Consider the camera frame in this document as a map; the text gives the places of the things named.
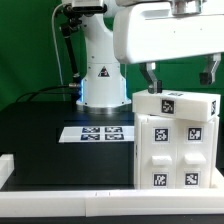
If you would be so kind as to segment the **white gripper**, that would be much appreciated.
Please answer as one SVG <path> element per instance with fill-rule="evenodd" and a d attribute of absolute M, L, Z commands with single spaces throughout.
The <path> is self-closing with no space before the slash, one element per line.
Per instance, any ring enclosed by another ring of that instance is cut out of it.
<path fill-rule="evenodd" d="M 207 55 L 199 78 L 211 85 L 224 52 L 224 1 L 207 1 L 200 14 L 190 16 L 174 16 L 168 2 L 125 7 L 115 16 L 113 42 L 120 63 L 140 63 L 150 94 L 162 92 L 154 73 L 154 62 L 161 60 Z"/>

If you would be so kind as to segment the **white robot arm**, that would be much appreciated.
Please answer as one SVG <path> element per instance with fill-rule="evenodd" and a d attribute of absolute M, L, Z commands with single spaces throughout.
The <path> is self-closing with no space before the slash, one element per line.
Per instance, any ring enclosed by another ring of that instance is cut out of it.
<path fill-rule="evenodd" d="M 149 90 L 162 82 L 153 73 L 157 61 L 204 56 L 200 83 L 210 85 L 224 52 L 224 0 L 61 0 L 68 18 L 65 35 L 81 29 L 87 74 L 78 106 L 110 113 L 130 104 L 122 64 L 138 64 Z"/>

